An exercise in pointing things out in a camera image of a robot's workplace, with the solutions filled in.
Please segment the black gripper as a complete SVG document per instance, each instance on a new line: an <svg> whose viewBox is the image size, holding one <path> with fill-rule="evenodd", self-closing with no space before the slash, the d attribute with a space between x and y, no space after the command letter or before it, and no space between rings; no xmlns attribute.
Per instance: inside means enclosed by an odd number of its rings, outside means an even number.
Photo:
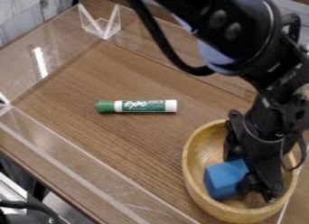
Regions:
<svg viewBox="0 0 309 224"><path fill-rule="evenodd" d="M261 136L249 117L239 110L229 111L229 131L223 143L223 161L242 159L249 172L237 185L237 193L255 191L266 202L285 193L282 174L297 170L306 158L305 141L300 131Z"/></svg>

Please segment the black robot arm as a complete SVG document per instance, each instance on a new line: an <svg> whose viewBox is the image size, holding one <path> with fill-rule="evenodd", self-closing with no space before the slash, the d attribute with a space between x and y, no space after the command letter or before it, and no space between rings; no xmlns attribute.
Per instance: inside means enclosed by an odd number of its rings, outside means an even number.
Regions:
<svg viewBox="0 0 309 224"><path fill-rule="evenodd" d="M266 201L284 194L284 158L304 146L309 130L309 55L300 44L301 19L271 0L154 0L198 39L202 67L186 64L155 22L147 27L170 61L193 75L238 76L257 90L246 112L230 110L223 161L245 172L231 191L257 191Z"/></svg>

